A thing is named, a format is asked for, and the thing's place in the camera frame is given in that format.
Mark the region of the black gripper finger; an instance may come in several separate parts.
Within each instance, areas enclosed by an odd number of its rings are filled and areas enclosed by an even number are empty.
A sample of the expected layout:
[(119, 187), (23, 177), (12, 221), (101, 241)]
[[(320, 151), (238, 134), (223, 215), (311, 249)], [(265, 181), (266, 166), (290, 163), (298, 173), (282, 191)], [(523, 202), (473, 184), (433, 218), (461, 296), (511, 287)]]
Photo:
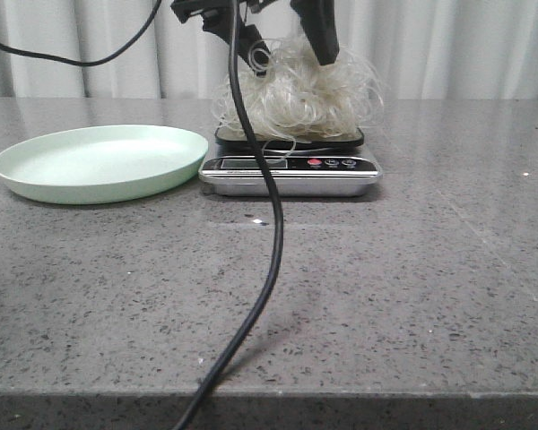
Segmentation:
[(320, 65), (336, 61), (340, 47), (337, 38), (334, 0), (291, 0), (300, 26)]
[[(202, 30), (230, 44), (232, 17), (230, 1), (173, 1), (172, 12), (181, 23), (189, 18), (201, 16)], [(246, 25), (238, 18), (238, 54), (256, 76), (265, 76), (269, 62), (268, 48), (254, 24)]]

